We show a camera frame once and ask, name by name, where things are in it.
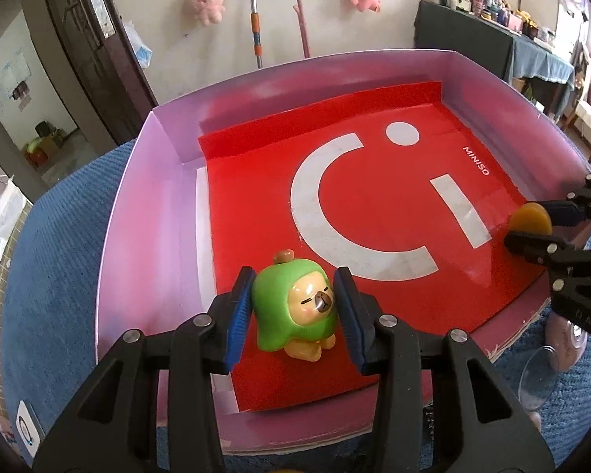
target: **yellow foot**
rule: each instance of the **yellow foot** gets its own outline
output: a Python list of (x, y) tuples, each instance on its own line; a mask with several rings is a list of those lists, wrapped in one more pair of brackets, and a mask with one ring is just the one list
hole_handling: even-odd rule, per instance
[(285, 345), (289, 357), (315, 363), (322, 357), (322, 347), (313, 341), (291, 340)]
[(320, 340), (320, 346), (325, 350), (330, 350), (335, 346), (335, 335), (329, 336), (326, 339)]
[(527, 202), (508, 221), (509, 231), (534, 233), (537, 235), (552, 234), (552, 219), (549, 213), (537, 202)]

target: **white smiley logo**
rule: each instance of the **white smiley logo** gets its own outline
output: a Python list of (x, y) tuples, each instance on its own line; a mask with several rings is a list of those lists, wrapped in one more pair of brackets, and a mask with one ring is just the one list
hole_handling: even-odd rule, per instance
[[(410, 146), (420, 139), (409, 123), (394, 122), (386, 129), (396, 145)], [(302, 162), (291, 184), (291, 213), (300, 236), (308, 246), (333, 266), (347, 266), (353, 275), (375, 281), (407, 281), (438, 271), (426, 246), (387, 252), (363, 247), (341, 235), (328, 222), (320, 205), (320, 182), (326, 169), (342, 154), (364, 145), (356, 134), (334, 138), (313, 151)], [(477, 211), (450, 175), (430, 180), (455, 220), (477, 248), (490, 240), (490, 233)]]

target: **door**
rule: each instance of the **door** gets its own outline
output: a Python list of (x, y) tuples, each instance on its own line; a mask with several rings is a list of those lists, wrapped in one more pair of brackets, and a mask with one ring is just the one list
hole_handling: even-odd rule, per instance
[(112, 0), (46, 0), (66, 55), (110, 134), (136, 138), (157, 105)]

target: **green hat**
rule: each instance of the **green hat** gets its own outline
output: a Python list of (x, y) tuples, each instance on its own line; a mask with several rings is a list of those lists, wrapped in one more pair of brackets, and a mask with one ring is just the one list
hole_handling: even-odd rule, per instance
[(333, 335), (336, 323), (334, 305), (326, 318), (310, 325), (296, 324), (289, 313), (289, 290), (298, 279), (312, 272), (322, 274), (328, 283), (322, 267), (304, 259), (268, 266), (256, 276), (252, 285), (252, 304), (258, 324), (256, 342), (259, 349), (273, 352), (282, 349), (293, 338), (319, 341)]

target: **red surface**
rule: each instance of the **red surface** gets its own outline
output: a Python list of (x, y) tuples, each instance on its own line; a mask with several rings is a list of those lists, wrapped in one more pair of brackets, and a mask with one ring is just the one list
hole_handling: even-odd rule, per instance
[[(439, 271), (401, 282), (357, 278), (384, 311), (432, 333), (485, 323), (539, 275), (502, 244), (507, 217), (523, 202), (470, 130), (439, 101), (439, 84), (398, 86), (340, 96), (203, 137), (208, 160), (212, 243), (218, 292), (231, 289), (241, 265), (256, 271), (284, 248), (335, 270), (299, 237), (290, 188), (304, 159), (332, 138), (356, 133), (364, 148), (338, 158), (320, 184), (334, 228), (355, 243), (385, 251), (426, 245)], [(394, 121), (420, 132), (412, 146), (386, 137)], [(490, 174), (463, 150), (469, 147)], [(493, 240), (473, 249), (429, 180), (449, 174), (473, 203)], [(375, 382), (352, 366), (344, 339), (317, 363), (256, 347), (252, 322), (232, 373), (240, 410), (288, 407)]]

